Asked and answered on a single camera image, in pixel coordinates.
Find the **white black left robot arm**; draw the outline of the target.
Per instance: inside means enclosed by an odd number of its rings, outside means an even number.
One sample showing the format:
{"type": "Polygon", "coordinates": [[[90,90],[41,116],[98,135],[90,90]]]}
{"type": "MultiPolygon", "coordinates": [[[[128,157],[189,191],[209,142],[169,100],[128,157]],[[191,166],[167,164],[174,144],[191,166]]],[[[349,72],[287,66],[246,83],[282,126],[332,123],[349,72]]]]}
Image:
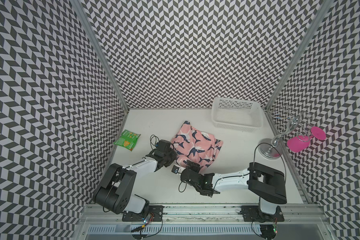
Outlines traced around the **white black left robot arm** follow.
{"type": "Polygon", "coordinates": [[[132,165],[111,164],[93,193],[93,202],[102,206],[104,211],[147,217],[149,201],[132,194],[135,181],[163,167],[169,167],[176,157],[174,145],[160,140],[148,155],[132,165]]]}

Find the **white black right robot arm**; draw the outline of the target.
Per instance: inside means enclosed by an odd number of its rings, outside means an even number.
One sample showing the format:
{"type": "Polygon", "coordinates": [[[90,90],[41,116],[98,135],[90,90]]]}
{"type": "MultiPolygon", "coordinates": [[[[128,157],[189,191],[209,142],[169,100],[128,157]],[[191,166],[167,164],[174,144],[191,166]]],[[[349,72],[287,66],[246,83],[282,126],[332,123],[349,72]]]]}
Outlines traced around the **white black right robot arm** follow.
{"type": "Polygon", "coordinates": [[[192,164],[180,172],[180,179],[202,196],[248,190],[259,197],[260,211],[267,215],[274,215],[277,206],[287,203],[286,176],[279,170],[257,162],[250,163],[247,169],[229,174],[202,175],[200,169],[198,164],[192,164]]]}

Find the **pink shark print shorts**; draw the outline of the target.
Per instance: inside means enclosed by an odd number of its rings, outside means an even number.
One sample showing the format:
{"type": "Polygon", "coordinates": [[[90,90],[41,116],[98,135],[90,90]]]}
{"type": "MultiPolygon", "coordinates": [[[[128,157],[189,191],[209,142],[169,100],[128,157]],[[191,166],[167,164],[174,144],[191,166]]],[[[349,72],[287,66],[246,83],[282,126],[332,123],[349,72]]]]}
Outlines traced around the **pink shark print shorts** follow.
{"type": "Polygon", "coordinates": [[[213,134],[202,132],[185,121],[171,143],[177,153],[176,164],[185,168],[187,162],[198,164],[201,171],[209,168],[217,159],[224,144],[213,134]]]}

